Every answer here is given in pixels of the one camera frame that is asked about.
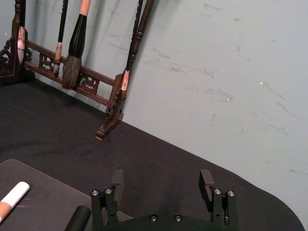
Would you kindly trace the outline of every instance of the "screw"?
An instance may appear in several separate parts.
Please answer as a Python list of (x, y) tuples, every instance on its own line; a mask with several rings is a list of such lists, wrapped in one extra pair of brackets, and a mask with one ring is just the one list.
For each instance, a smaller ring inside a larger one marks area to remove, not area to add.
[(181, 215), (175, 215), (174, 220), (176, 220), (177, 222), (180, 222), (182, 220)]
[(97, 190), (93, 190), (93, 191), (92, 191), (92, 195), (93, 195), (93, 196), (96, 196), (97, 194), (98, 194), (98, 191), (97, 191)]
[(106, 190), (105, 190), (105, 193), (106, 193), (106, 194), (110, 194), (111, 192), (112, 192), (111, 189), (106, 189)]
[(218, 195), (221, 194), (221, 191), (219, 189), (215, 189), (214, 192)]
[(151, 215), (150, 220), (153, 221), (153, 222), (157, 221), (157, 216)]
[(230, 190), (230, 191), (228, 192), (228, 195), (229, 195), (229, 196), (235, 196), (235, 193), (234, 193), (232, 190)]

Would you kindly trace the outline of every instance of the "white marker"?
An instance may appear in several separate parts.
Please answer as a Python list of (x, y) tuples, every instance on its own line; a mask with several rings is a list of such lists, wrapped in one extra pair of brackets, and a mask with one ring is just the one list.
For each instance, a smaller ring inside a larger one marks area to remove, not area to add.
[(30, 186), (26, 182), (21, 181), (0, 201), (0, 223), (29, 189)]

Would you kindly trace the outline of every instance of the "carved wooden stand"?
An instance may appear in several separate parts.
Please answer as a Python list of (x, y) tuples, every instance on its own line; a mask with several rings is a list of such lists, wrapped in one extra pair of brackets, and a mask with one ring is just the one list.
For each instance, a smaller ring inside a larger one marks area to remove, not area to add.
[[(29, 75), (33, 75), (33, 71), (37, 72), (53, 81), (62, 84), (61, 77), (55, 77), (53, 74), (54, 67), (54, 55), (55, 53), (27, 40), (26, 31), (26, 49), (23, 64), (20, 66), (17, 55), (17, 40), (20, 23), (20, 2), (21, 0), (15, 0), (15, 16), (12, 22), (12, 36), (6, 41), (4, 49), (0, 51), (0, 83), (15, 83), (22, 80), (25, 72)], [(131, 66), (136, 59), (136, 54), (139, 49), (143, 33), (149, 18), (149, 12), (153, 6), (152, 0), (147, 1), (142, 15), (140, 26), (137, 32), (137, 42), (134, 47)], [(31, 63), (32, 52), (29, 48), (39, 52), (39, 65)], [(61, 57), (61, 63), (65, 63), (66, 58)], [(125, 99), (121, 99), (121, 85), (123, 81), (123, 74), (119, 74), (115, 79), (104, 76), (98, 72), (95, 72), (86, 67), (82, 67), (79, 75), (79, 79), (74, 90), (80, 94), (87, 96), (103, 105), (106, 108), (105, 123), (98, 129), (96, 133), (96, 139), (102, 141), (106, 135), (112, 131), (123, 118), (123, 107)], [(97, 89), (100, 82), (112, 86), (112, 91), (109, 99), (106, 99), (100, 95), (97, 95)]]

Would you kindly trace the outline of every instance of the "gray wall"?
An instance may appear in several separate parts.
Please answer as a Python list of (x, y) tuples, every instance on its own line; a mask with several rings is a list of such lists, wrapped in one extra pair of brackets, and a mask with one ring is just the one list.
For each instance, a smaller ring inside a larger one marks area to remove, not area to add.
[[(27, 0), (29, 38), (51, 50), (61, 2)], [(136, 2), (92, 0), (84, 65), (110, 77), (123, 71)], [(13, 1), (1, 3), (1, 19), (13, 17)], [(70, 0), (64, 56), (79, 6), (79, 0)], [(302, 0), (160, 0), (124, 116), (125, 122), (274, 194), (306, 229), (307, 12), (308, 2)], [(0, 23), (4, 42), (10, 27)], [(108, 97), (111, 89), (100, 87)]]

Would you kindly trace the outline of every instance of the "hanging brush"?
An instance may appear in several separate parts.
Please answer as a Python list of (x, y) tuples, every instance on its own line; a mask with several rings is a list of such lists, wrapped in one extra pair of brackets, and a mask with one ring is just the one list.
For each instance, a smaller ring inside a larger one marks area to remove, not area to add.
[(19, 64), (23, 62), (25, 46), (26, 46), (25, 21), (26, 21), (26, 0), (21, 0), (20, 24), (19, 24), (18, 41), (17, 41), (17, 53), (18, 53)]
[(57, 44), (57, 49), (56, 49), (56, 55), (54, 57), (53, 73), (54, 73), (54, 76), (56, 76), (56, 77), (59, 75), (59, 68), (60, 68), (59, 66), (60, 66), (60, 62), (61, 62), (62, 41), (63, 41), (64, 27), (65, 27), (67, 5), (68, 5), (68, 0), (63, 0), (58, 44)]
[(134, 28), (133, 28), (133, 34), (131, 36), (131, 42), (130, 42), (130, 47), (129, 47), (129, 52), (128, 52), (127, 64), (126, 64), (126, 68), (124, 70), (124, 77), (123, 77), (123, 82), (122, 82), (122, 87), (121, 87), (121, 90), (122, 90), (121, 91), (121, 98), (122, 98), (122, 100), (126, 96), (126, 90), (127, 90), (127, 86), (128, 86), (128, 79), (129, 79), (129, 72), (130, 72), (130, 63), (131, 63), (131, 58), (132, 58), (134, 44), (135, 44), (135, 37), (136, 37), (137, 30), (138, 30), (138, 24), (139, 24), (139, 19), (140, 19), (141, 10), (142, 10), (142, 3), (143, 3), (143, 0), (139, 0), (136, 18), (135, 18), (135, 24), (134, 24)]
[(63, 65), (62, 87), (68, 90), (75, 87), (82, 65), (81, 57), (85, 47), (90, 2), (91, 0), (81, 1), (80, 14), (69, 43), (67, 60)]

